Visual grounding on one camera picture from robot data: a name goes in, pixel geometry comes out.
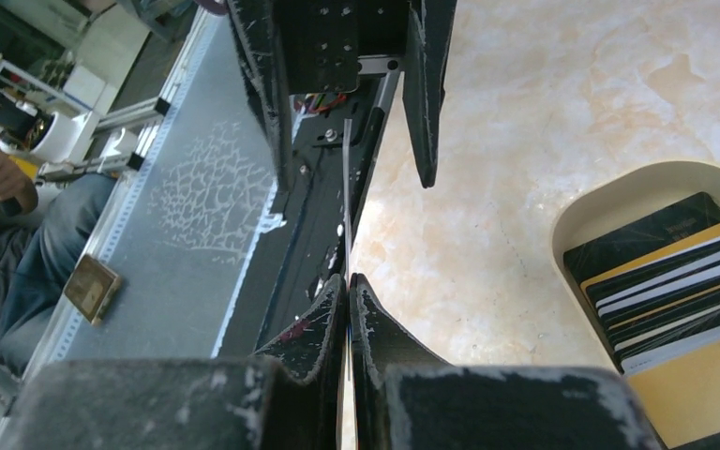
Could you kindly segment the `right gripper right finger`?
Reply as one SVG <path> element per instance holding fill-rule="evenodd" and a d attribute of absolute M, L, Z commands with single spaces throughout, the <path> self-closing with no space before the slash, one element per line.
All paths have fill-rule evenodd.
<path fill-rule="evenodd" d="M 656 449 L 623 379 L 595 367 L 454 366 L 382 306 L 348 293 L 361 449 Z"/>

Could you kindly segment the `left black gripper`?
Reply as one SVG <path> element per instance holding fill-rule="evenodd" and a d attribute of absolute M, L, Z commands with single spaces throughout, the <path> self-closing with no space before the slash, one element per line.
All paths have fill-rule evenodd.
<path fill-rule="evenodd" d="M 293 185 L 289 94 L 350 92 L 359 59 L 404 53 L 402 102 L 423 188 L 435 185 L 457 0 L 228 1 L 236 50 L 275 164 Z"/>

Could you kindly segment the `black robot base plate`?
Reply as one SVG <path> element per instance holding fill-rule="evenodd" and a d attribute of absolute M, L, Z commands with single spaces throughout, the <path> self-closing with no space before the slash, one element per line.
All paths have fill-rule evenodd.
<path fill-rule="evenodd" d="M 343 122 L 352 119 L 352 233 L 362 215 L 402 61 L 360 60 L 358 87 L 335 95 L 295 98 L 293 183 L 272 194 L 250 245 L 219 356 L 245 356 L 297 321 L 326 281 L 344 271 Z"/>

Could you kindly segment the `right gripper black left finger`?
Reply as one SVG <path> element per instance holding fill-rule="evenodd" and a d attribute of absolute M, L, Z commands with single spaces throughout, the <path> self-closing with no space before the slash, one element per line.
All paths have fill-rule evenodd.
<path fill-rule="evenodd" d="M 258 351 L 57 362 L 24 388 L 0 449 L 335 449 L 345 280 Z"/>

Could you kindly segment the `cream card holder tray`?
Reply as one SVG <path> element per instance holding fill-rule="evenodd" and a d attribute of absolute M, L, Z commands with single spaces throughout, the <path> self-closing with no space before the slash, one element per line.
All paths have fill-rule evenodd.
<path fill-rule="evenodd" d="M 572 298 L 670 449 L 720 449 L 720 239 L 586 292 L 563 254 L 698 192 L 720 206 L 720 167 L 688 160 L 648 165 L 572 202 L 551 237 Z"/>

